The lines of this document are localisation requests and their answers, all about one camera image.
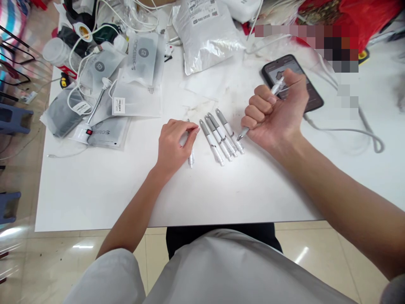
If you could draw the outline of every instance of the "pen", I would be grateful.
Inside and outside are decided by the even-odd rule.
[[[277,95],[277,94],[280,92],[280,90],[281,90],[282,87],[283,87],[283,86],[282,86],[283,82],[284,82],[284,76],[282,76],[282,77],[280,78],[280,80],[277,81],[277,82],[275,83],[275,85],[273,85],[273,87],[271,88],[271,92],[273,93],[273,95]],[[248,128],[248,127],[244,127],[243,130],[242,130],[242,132],[239,134],[239,136],[238,136],[238,138],[237,138],[236,141],[240,141],[240,140],[242,139],[242,137],[245,136],[248,131],[249,131],[249,128]]]
[[[189,156],[188,160],[189,160],[190,169],[193,169],[193,165],[194,165],[194,147],[191,149],[191,155]]]
[[[212,151],[213,154],[214,154],[215,160],[216,160],[218,163],[221,164],[221,167],[223,167],[223,166],[224,166],[224,161],[222,160],[222,157],[221,157],[221,155],[220,155],[220,153],[219,153],[219,151],[218,151],[218,148],[217,148],[216,145],[215,145],[215,141],[214,141],[214,139],[212,138],[212,135],[211,135],[210,132],[208,131],[207,127],[205,126],[205,123],[204,123],[201,119],[200,119],[200,126],[201,126],[201,129],[202,129],[204,135],[206,136],[206,138],[207,138],[207,140],[208,140],[208,143],[210,144],[211,151]]]
[[[225,135],[225,131],[224,129],[218,125],[218,123],[215,120],[215,117],[212,116],[212,114],[210,112],[208,112],[208,117],[211,119],[212,124],[214,125],[214,127],[216,128],[216,130],[218,131],[219,135],[222,138],[222,141],[225,143],[225,145],[227,146],[229,152],[231,152],[231,154],[234,157],[238,157],[238,155],[236,154],[236,147],[233,146],[233,144],[229,141],[229,139],[227,138],[227,136]]]
[[[224,115],[222,114],[222,112],[219,109],[215,110],[216,115],[219,118],[219,121],[224,125],[225,130],[228,132],[229,137],[232,139],[233,143],[235,144],[236,148],[239,150],[239,152],[241,154],[245,154],[244,150],[243,150],[243,146],[240,142],[238,142],[236,140],[236,136],[235,133],[233,132],[230,124],[227,122],[227,120],[225,119]]]
[[[225,157],[231,162],[231,154],[229,154],[228,149],[225,147],[225,144],[223,144],[221,140],[221,136],[219,135],[218,131],[215,129],[214,125],[212,124],[211,119],[209,119],[208,116],[205,116],[205,122],[207,123],[208,127],[210,128],[211,132],[213,133],[216,141],[218,142],[219,146],[221,147],[222,152],[224,153]]]

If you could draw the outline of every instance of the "dark pants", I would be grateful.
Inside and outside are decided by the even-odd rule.
[[[184,226],[167,228],[166,245],[167,251],[169,252],[169,259],[174,256],[174,253],[180,247],[190,244],[203,234],[215,229],[232,229],[239,231],[283,252],[280,243],[275,237],[274,223]]]

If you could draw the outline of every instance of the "white shirt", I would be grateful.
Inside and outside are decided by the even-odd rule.
[[[135,256],[116,249],[90,265],[64,303],[355,302],[268,245],[218,229],[177,250],[147,297]]]

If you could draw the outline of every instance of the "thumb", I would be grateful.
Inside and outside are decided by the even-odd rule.
[[[307,78],[303,74],[294,73],[291,69],[286,69],[283,73],[284,82],[288,86],[287,100],[289,103],[302,103],[308,101]]]
[[[193,149],[193,145],[199,131],[200,128],[193,129],[193,131],[191,131],[189,136],[187,137],[186,143],[184,144],[184,149],[187,151],[189,155],[191,154],[191,150]]]

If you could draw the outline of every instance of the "blue stool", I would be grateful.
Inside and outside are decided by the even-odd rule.
[[[21,197],[21,192],[0,193],[0,224],[13,223],[16,221],[17,200]],[[7,210],[7,205],[12,204],[12,211]]]
[[[0,103],[0,133],[10,134],[20,132],[28,134],[30,129],[23,127],[21,122],[24,116],[33,114],[33,111]]]

